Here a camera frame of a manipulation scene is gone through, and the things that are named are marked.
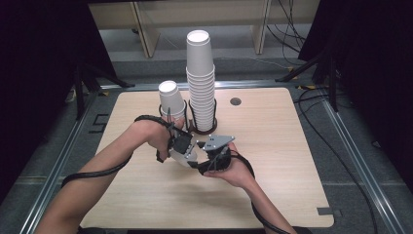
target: aluminum rail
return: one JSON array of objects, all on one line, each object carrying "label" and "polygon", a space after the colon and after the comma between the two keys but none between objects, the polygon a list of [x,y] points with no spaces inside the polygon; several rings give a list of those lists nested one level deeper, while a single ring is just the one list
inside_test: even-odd
[{"label": "aluminum rail", "polygon": [[66,161],[72,151],[73,145],[79,136],[81,129],[85,123],[86,116],[97,97],[97,93],[91,93],[88,101],[86,103],[86,108],[83,115],[77,120],[70,132],[69,137],[67,138],[63,148],[61,149],[55,165],[52,168],[46,182],[43,184],[42,190],[40,191],[36,201],[33,204],[33,207],[30,209],[30,212],[27,216],[27,219],[20,231],[20,234],[31,234],[34,233],[37,224],[40,221],[46,207],[48,206],[54,190],[56,188],[56,183],[58,182],[59,176],[66,164]]},{"label": "aluminum rail", "polygon": [[[325,90],[319,90],[322,95],[327,95]],[[328,115],[330,116],[331,121],[333,122],[334,127],[336,128],[340,138],[343,140],[349,155],[357,169],[358,175],[361,180],[364,182],[365,187],[370,194],[371,199],[376,205],[377,210],[379,211],[380,216],[385,222],[390,233],[402,234],[406,233],[404,227],[399,221],[394,208],[389,201],[387,195],[377,182],[375,176],[371,173],[367,163],[364,160],[364,157],[358,150],[355,142],[353,141],[352,136],[347,130],[343,120],[341,119],[339,113],[335,112],[327,100],[322,102]]]}]

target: human arm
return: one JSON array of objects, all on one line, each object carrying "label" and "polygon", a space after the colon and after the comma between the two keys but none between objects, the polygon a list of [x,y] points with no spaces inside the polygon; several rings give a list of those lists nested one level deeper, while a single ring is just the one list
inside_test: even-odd
[{"label": "human arm", "polygon": [[[183,119],[176,122],[182,127]],[[168,156],[169,131],[162,125],[141,120],[131,124],[119,137],[97,153],[79,173],[111,169],[125,162],[133,151],[145,142]],[[94,178],[80,178],[68,182],[57,193],[44,213],[36,233],[76,233],[86,213],[104,194],[116,173]]]},{"label": "human arm", "polygon": [[[233,155],[238,155],[238,151],[234,143],[229,143],[229,147],[233,152]],[[296,233],[277,207],[271,202],[241,160],[232,158],[230,166],[225,171],[206,172],[204,173],[204,176],[222,178],[231,185],[242,188],[262,217],[264,217],[271,224],[277,226],[279,229],[282,229],[288,233]],[[266,226],[264,226],[264,228],[267,234],[277,233]]]}]

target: forearm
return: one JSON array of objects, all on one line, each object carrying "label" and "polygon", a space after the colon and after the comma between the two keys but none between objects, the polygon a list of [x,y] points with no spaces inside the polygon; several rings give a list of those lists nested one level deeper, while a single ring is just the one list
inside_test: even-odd
[{"label": "forearm", "polygon": [[[125,162],[133,151],[147,140],[145,131],[147,130],[141,123],[134,123],[96,154],[79,173],[105,171]],[[68,182],[49,205],[36,232],[57,233],[58,230],[58,233],[73,233],[73,229],[77,228],[86,213],[101,198],[115,175],[116,173]]]},{"label": "forearm", "polygon": [[[255,180],[250,181],[247,186],[244,187],[244,190],[251,199],[255,209],[268,222],[288,233],[296,233]],[[265,227],[265,231],[267,234],[276,233],[267,227]]]}]

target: hand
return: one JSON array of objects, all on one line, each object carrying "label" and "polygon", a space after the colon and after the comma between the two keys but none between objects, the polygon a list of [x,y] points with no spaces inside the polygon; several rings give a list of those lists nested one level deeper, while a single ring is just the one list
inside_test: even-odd
[{"label": "hand", "polygon": [[[237,156],[238,150],[235,144],[233,142],[230,142],[228,146],[231,149],[231,154]],[[225,171],[209,171],[205,172],[204,176],[222,178],[229,182],[231,185],[241,188],[246,188],[250,182],[255,181],[246,165],[237,158],[231,159],[231,164]]]},{"label": "hand", "polygon": [[[175,127],[178,129],[182,129],[184,125],[185,118],[181,117],[179,119],[174,119],[170,117],[171,121],[174,122]],[[168,158],[168,142],[170,138],[170,134],[173,134],[173,131],[170,133],[168,132],[165,126],[162,126],[156,122],[148,121],[148,124],[151,125],[148,143],[154,148],[157,148],[160,152],[160,157],[162,160],[166,160]]]}]

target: stack of paper cups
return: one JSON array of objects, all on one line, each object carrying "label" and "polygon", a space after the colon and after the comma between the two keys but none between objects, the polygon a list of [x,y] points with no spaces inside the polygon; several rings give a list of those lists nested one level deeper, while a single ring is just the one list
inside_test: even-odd
[{"label": "stack of paper cups", "polygon": [[209,34],[203,30],[191,31],[186,41],[190,105],[195,127],[206,132],[213,127],[215,112],[215,66]]},{"label": "stack of paper cups", "polygon": [[174,81],[164,81],[159,85],[159,97],[163,116],[179,119],[185,115],[186,103]]}]

